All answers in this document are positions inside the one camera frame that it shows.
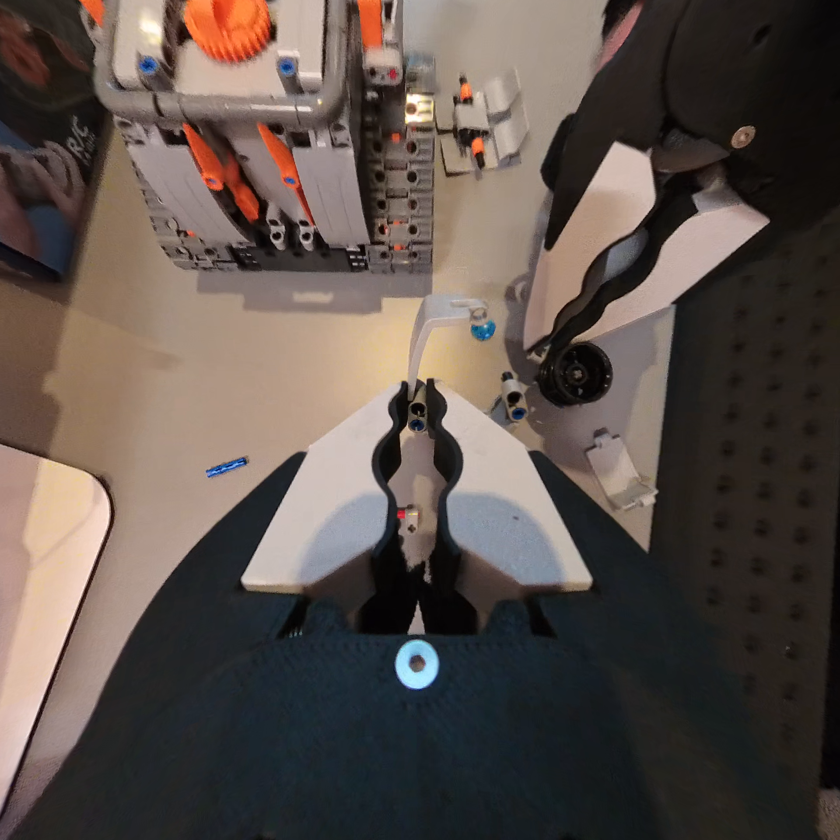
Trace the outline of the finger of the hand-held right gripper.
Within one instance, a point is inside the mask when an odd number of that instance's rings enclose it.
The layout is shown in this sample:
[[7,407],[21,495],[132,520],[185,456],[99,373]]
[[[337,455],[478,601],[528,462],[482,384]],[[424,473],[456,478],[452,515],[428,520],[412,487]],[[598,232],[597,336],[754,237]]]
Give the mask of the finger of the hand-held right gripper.
[[673,307],[684,188],[659,191],[648,152],[614,143],[556,240],[534,267],[522,348],[594,339]]
[[674,248],[673,303],[769,222],[726,186],[685,190],[684,223],[668,241]]

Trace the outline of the grey orange tracked toy robot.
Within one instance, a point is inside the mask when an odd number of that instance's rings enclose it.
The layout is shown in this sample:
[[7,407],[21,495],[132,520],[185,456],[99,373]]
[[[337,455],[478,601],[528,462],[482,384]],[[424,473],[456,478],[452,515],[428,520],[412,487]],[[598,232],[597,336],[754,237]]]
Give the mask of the grey orange tracked toy robot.
[[436,66],[403,2],[80,6],[174,266],[432,274]]

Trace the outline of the black perforated board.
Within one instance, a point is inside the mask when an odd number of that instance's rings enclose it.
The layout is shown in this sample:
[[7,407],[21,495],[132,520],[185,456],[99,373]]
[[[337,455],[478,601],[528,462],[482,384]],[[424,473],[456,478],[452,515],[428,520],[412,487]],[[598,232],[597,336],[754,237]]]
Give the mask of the black perforated board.
[[835,208],[678,304],[650,542],[809,792],[837,535],[838,221]]

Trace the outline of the grey flat hinged panel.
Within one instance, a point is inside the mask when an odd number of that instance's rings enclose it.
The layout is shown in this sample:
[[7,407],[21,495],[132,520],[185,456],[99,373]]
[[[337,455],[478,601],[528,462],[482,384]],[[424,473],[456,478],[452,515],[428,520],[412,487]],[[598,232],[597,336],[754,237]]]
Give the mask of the grey flat hinged panel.
[[651,508],[658,489],[652,479],[641,476],[620,435],[601,428],[584,452],[592,474],[615,511]]

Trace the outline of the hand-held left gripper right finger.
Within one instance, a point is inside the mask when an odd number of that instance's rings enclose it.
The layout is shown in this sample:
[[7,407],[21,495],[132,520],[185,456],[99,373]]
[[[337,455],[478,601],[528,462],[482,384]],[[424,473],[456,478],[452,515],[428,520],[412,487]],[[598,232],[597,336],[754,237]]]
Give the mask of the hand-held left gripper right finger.
[[429,558],[434,591],[492,607],[590,590],[592,573],[526,445],[433,379],[427,410],[434,467],[444,479]]

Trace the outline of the small grey orange connector assembly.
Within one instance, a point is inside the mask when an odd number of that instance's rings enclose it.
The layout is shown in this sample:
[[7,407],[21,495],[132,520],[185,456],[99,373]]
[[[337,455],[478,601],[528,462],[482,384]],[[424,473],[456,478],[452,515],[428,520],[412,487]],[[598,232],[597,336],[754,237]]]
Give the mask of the small grey orange connector assembly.
[[481,177],[518,164],[530,129],[518,70],[479,87],[461,73],[457,92],[436,100],[435,128],[447,177]]

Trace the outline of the blue cardboard box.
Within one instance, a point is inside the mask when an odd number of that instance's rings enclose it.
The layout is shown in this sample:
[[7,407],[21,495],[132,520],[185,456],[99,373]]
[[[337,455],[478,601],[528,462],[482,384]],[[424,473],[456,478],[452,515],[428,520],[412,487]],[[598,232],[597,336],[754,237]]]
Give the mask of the blue cardboard box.
[[61,282],[87,220],[106,113],[103,2],[1,2],[2,275]]

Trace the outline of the grey curved panel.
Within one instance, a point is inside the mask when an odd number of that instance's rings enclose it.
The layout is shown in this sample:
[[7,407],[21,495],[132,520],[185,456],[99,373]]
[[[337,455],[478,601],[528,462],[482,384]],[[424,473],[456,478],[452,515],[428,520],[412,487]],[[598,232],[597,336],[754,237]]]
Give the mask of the grey curved panel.
[[406,374],[408,398],[413,399],[417,391],[419,367],[433,331],[466,322],[482,326],[489,320],[489,304],[485,299],[444,293],[427,295],[418,309],[409,343]]

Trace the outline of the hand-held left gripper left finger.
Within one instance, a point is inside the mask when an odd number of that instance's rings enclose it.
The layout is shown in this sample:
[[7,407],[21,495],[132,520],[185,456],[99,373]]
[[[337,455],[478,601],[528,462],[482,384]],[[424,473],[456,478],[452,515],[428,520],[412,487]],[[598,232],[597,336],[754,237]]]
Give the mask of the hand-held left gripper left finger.
[[403,423],[392,408],[406,384],[388,386],[308,447],[244,572],[248,592],[366,602],[373,552],[389,522],[387,479],[375,451]]

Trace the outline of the small black wheel assembly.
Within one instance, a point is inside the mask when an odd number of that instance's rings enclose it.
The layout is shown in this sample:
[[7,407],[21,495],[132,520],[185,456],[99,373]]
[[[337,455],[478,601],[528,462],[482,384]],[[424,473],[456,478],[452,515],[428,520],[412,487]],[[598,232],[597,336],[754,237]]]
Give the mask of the small black wheel assembly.
[[557,407],[582,406],[602,399],[613,383],[613,364],[596,344],[551,346],[539,365],[537,386]]

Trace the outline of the person's right hand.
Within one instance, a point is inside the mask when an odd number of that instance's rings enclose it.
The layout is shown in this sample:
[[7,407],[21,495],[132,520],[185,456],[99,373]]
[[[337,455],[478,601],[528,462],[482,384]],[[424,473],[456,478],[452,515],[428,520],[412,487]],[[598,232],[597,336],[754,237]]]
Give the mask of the person's right hand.
[[612,60],[633,31],[645,1],[608,1],[604,8],[602,47],[596,61],[600,71]]

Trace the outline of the small white blue connector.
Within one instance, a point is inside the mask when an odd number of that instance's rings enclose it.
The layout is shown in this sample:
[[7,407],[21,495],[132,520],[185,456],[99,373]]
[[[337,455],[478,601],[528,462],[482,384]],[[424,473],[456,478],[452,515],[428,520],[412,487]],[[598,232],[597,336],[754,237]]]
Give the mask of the small white blue connector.
[[500,376],[500,399],[511,424],[518,424],[529,415],[526,389],[511,371]]

